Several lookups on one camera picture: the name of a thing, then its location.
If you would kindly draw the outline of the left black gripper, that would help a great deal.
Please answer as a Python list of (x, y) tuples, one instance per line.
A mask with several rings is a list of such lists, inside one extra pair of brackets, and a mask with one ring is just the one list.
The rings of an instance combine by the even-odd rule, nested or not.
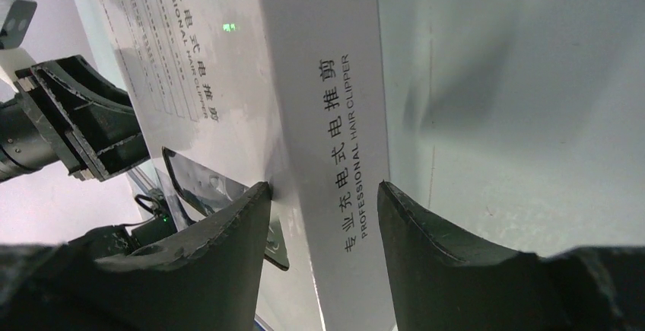
[(18, 92), (1, 103), (1, 181), (55, 162), (78, 180), (103, 182), (150, 154), (126, 91), (82, 56), (16, 71)]

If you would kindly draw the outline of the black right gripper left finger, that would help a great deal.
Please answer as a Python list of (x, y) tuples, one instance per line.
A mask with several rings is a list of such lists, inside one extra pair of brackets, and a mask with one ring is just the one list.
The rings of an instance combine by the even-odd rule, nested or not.
[(3, 330), (251, 330), (272, 191), (259, 182), (183, 231), (100, 259), (69, 243), (1, 248)]

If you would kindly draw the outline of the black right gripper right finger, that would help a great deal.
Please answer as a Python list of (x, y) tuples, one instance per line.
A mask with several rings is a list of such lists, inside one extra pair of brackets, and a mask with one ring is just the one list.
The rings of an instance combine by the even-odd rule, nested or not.
[(400, 330), (642, 330), (643, 247), (503, 247), (390, 182), (377, 211)]

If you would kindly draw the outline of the white cardboard kit box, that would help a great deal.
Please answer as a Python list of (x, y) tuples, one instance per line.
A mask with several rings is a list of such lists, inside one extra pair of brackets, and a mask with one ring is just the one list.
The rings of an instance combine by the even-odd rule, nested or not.
[(99, 70), (129, 93), (179, 231), (270, 185), (257, 320), (393, 329), (378, 1), (75, 3)]

